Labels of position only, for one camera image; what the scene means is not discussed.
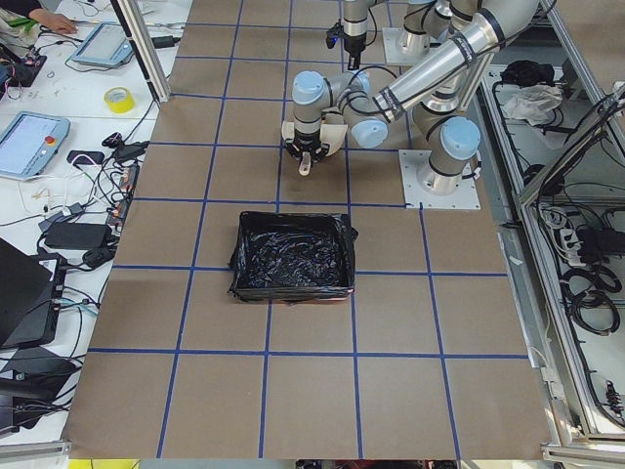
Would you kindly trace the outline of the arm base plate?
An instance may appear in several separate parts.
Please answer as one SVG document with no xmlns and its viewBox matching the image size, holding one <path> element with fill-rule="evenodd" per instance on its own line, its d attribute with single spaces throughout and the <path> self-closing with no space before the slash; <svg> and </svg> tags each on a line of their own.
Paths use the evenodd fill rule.
<svg viewBox="0 0 625 469">
<path fill-rule="evenodd" d="M 456 176 L 442 176 L 430 165 L 429 150 L 398 152 L 404 205 L 408 209 L 480 210 L 477 178 L 467 163 Z"/>
<path fill-rule="evenodd" d="M 384 27 L 382 32 L 387 64 L 415 65 L 430 51 L 431 37 L 427 33 L 416 34 L 392 27 Z"/>
</svg>

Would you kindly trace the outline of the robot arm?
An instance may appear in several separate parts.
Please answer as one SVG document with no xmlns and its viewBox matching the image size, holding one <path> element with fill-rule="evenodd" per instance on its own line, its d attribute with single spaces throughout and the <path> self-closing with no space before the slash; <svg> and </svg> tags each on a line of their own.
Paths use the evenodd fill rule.
<svg viewBox="0 0 625 469">
<path fill-rule="evenodd" d="M 410 1 L 396 42 L 416 63 L 377 93 L 370 90 L 360 55 L 366 48 L 372 1 L 346 1 L 343 18 L 326 38 L 341 39 L 349 54 L 346 72 L 331 77 L 304 70 L 293 80 L 293 131 L 282 137 L 306 176 L 331 154 L 321 139 L 325 113 L 337 110 L 364 149 L 380 146 L 390 123 L 410 116 L 431 149 L 422 184 L 440 194 L 456 187 L 475 156 L 478 127 L 460 115 L 461 102 L 475 93 L 496 52 L 523 32 L 536 13 L 535 1 Z"/>
<path fill-rule="evenodd" d="M 367 44 L 367 22 L 369 10 L 378 4 L 375 0 L 344 0 L 343 47 L 348 53 L 348 70 L 360 68 L 361 54 Z"/>
</svg>

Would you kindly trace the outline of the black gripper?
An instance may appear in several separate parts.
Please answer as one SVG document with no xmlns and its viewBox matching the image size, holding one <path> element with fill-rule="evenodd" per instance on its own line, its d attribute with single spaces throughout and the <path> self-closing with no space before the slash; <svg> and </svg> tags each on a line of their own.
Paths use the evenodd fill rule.
<svg viewBox="0 0 625 469">
<path fill-rule="evenodd" d="M 328 155 L 328 145 L 321 141 L 319 132 L 296 132 L 293 137 L 285 139 L 285 147 L 298 162 L 305 153 L 311 156 L 312 163 L 317 163 Z"/>
<path fill-rule="evenodd" d="M 360 69 L 361 54 L 364 51 L 363 36 L 345 36 L 344 50 L 348 53 L 348 69 Z"/>
</svg>

